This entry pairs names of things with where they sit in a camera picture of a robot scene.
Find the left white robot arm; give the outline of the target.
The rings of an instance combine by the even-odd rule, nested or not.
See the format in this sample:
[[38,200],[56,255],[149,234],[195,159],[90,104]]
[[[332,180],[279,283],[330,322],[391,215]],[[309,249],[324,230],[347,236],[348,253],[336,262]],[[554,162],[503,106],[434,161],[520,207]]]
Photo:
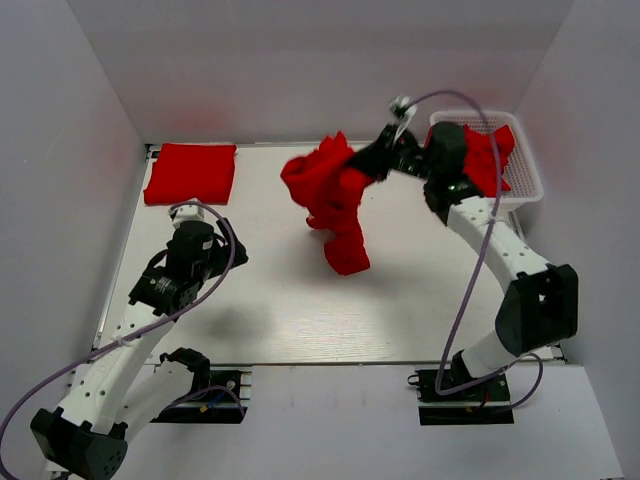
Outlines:
[[247,261],[227,219],[181,221],[130,291],[112,343],[97,350],[84,378],[54,410],[39,409],[31,420],[45,458],[82,479],[110,479],[130,440],[170,403],[205,396],[210,362],[183,347],[165,355],[151,378],[133,382],[177,320],[208,296],[204,285]]

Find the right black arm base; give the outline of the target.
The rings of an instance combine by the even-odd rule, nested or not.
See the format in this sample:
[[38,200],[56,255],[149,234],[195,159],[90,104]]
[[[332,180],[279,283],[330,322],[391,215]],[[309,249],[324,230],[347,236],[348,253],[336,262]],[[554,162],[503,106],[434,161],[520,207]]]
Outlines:
[[439,395],[437,368],[417,368],[407,377],[416,390],[421,426],[482,426],[514,423],[511,396],[504,376],[462,392]]

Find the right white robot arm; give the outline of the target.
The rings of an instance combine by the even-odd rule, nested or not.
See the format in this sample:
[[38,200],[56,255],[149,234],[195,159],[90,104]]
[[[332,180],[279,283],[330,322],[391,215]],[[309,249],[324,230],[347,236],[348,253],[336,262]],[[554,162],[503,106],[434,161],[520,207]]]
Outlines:
[[498,197],[484,196],[465,171],[467,157],[476,152],[489,154],[494,171],[501,171],[493,133],[474,145],[468,128],[439,122],[420,146],[411,133],[389,125],[348,162],[377,181],[390,171],[423,180],[429,209],[477,253],[473,272],[487,267],[504,293],[489,334],[457,353],[450,343],[444,347],[434,391],[466,399],[477,397],[521,358],[578,331],[577,272],[568,264],[551,264],[499,218]]

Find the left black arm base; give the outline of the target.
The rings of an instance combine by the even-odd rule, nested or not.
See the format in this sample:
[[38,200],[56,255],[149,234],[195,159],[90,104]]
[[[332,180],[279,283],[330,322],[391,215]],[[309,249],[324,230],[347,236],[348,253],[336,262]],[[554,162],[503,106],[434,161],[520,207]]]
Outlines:
[[189,348],[163,353],[160,362],[180,363],[192,375],[190,390],[165,407],[158,424],[238,425],[249,408],[251,372],[214,367],[203,354]]

